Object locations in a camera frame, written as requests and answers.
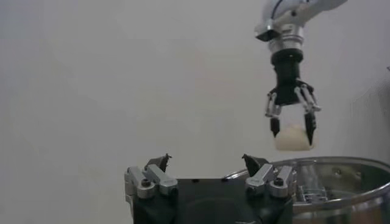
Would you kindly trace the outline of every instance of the stainless steel pot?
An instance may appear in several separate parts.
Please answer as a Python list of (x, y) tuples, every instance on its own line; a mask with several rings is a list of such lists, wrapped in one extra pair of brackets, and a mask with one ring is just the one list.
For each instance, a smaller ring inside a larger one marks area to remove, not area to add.
[[(297, 171), (293, 224), (390, 224), (390, 166), (349, 157), (274, 162)], [(226, 178), (247, 178), (246, 170)]]

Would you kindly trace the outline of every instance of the silver clamp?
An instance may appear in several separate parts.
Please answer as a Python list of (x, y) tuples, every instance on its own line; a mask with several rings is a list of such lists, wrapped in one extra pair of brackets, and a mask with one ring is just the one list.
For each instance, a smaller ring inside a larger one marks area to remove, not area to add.
[(177, 180), (169, 177), (155, 164), (145, 167), (144, 174), (159, 187), (160, 193), (166, 196), (177, 194)]
[(274, 167), (264, 164), (258, 172), (245, 180), (246, 192), (250, 195), (260, 195), (265, 191), (266, 184), (274, 179)]
[(144, 176), (140, 168), (129, 167), (127, 169), (127, 173), (124, 175), (124, 178), (127, 202), (131, 201), (131, 197), (133, 195), (142, 199), (154, 196), (155, 184)]
[(292, 174), (293, 168), (291, 166), (283, 166), (277, 178), (269, 183), (270, 194), (276, 198), (285, 198), (293, 194)]

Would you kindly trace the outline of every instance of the white backdrop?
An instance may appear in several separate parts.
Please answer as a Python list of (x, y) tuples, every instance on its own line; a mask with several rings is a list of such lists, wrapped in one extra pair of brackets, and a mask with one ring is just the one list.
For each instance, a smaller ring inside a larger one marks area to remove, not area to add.
[(317, 147), (275, 151), (275, 85), (254, 39), (264, 0), (0, 1), (0, 223), (130, 223), (123, 172), (170, 153), (177, 177), (279, 160), (390, 162), (388, 0), (350, 0), (305, 29)]

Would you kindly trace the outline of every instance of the white foam block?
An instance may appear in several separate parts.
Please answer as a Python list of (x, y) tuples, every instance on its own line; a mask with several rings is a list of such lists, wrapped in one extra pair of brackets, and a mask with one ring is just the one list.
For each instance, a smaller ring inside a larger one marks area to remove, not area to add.
[(275, 146), (280, 151), (310, 150), (306, 131), (296, 125), (280, 130), (275, 138)]

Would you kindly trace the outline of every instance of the screw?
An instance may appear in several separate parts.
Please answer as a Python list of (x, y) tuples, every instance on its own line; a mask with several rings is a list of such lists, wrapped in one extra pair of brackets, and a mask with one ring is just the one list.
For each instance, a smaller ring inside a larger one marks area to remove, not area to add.
[(248, 196), (250, 196), (250, 197), (253, 197), (253, 196), (255, 196), (255, 189), (254, 188), (252, 188), (252, 187), (248, 187), (247, 189), (246, 189), (246, 194), (248, 195)]
[(150, 187), (152, 185), (151, 181), (148, 179), (142, 179), (141, 186), (142, 187)]
[(274, 180), (275, 186), (278, 186), (278, 187), (282, 187), (284, 183), (285, 183), (285, 182), (284, 182), (283, 179), (281, 179), (280, 177), (277, 177), (277, 178)]

